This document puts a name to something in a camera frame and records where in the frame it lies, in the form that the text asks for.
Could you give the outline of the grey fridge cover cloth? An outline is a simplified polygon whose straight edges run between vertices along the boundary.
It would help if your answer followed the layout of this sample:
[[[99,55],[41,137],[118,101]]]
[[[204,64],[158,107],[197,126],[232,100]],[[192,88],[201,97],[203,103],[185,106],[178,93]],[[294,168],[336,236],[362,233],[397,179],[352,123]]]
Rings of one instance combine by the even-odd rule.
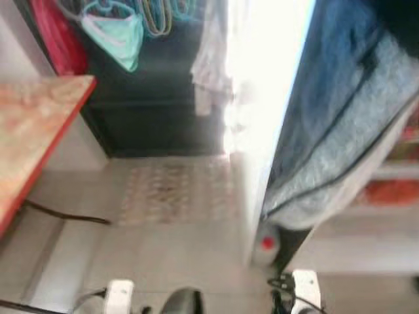
[[[311,158],[287,182],[268,189],[261,218],[305,230],[343,211],[385,160],[416,107],[418,61],[383,34],[371,51],[371,75]]]

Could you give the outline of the white jug red cap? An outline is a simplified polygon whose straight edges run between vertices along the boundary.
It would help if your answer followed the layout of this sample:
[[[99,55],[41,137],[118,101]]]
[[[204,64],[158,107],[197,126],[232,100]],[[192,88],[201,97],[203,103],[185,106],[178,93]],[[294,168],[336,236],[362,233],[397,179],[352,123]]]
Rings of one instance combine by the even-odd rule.
[[[251,263],[260,267],[270,266],[274,263],[280,248],[278,228],[269,222],[264,222],[255,232]]]

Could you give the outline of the patterned floor rug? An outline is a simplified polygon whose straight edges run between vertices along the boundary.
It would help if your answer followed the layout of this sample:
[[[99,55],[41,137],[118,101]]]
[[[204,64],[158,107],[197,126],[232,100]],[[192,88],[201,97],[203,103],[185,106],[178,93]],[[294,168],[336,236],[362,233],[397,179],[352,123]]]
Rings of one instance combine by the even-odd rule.
[[[236,219],[238,197],[227,158],[153,160],[128,170],[117,224],[189,224]]]

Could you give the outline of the red food pack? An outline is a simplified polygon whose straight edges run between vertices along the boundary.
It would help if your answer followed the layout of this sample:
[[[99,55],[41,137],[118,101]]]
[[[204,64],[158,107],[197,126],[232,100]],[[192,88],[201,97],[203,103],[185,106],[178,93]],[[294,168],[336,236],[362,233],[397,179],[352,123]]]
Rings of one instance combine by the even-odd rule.
[[[419,200],[419,181],[372,181],[365,187],[363,198],[369,205],[411,205]]]

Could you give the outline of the black cabinet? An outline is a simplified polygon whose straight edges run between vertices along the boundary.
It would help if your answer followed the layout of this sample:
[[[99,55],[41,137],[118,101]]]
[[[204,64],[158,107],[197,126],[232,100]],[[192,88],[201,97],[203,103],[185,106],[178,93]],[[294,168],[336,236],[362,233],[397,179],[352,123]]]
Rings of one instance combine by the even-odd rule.
[[[82,30],[80,11],[91,0],[55,0],[71,22],[88,60],[84,75],[96,86],[82,105],[81,116],[111,158],[210,156],[222,152],[221,108],[209,116],[194,113],[191,67],[200,48],[207,0],[197,0],[197,21],[174,18],[167,36],[150,38],[138,0],[116,0],[130,5],[143,24],[139,65],[126,72]],[[46,48],[34,22],[29,0],[1,0],[21,12],[39,48]]]

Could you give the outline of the white patterned hanging cloth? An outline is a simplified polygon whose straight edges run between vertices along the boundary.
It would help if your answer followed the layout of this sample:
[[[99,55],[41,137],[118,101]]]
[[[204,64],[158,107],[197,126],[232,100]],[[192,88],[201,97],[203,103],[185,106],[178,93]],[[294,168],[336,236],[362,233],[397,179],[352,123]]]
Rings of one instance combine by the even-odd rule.
[[[194,113],[209,116],[233,98],[232,78],[227,74],[227,6],[207,0],[198,53],[191,67]]]

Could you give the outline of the yellow clothes hanger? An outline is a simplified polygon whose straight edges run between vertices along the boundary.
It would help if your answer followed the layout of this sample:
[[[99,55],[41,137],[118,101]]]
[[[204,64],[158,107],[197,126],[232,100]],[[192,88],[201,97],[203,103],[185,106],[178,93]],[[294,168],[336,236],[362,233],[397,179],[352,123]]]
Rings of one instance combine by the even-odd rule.
[[[170,0],[138,0],[144,19],[147,36],[158,38],[170,34],[173,27],[173,12]]]

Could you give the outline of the teal clothes hanger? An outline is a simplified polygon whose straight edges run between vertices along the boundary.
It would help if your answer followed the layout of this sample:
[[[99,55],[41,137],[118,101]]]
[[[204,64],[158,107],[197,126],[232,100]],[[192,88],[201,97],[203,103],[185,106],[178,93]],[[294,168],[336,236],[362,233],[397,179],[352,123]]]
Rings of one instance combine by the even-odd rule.
[[[197,0],[170,0],[174,18],[182,22],[197,21],[198,3]]]

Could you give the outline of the teal hanging bag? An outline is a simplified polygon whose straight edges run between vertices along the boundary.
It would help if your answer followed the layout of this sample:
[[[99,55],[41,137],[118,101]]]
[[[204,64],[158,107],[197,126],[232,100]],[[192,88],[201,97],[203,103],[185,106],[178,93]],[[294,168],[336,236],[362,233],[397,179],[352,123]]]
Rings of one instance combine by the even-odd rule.
[[[143,24],[130,5],[116,0],[91,0],[80,11],[82,30],[117,65],[134,72],[143,45]]]

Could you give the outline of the red hanging cloth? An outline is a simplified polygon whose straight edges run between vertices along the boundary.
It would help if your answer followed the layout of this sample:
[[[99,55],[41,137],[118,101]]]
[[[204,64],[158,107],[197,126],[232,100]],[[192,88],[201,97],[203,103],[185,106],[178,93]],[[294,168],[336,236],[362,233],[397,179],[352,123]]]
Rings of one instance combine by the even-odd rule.
[[[83,75],[88,69],[86,51],[71,22],[55,0],[29,0],[34,22],[45,44],[46,54],[58,75]]]

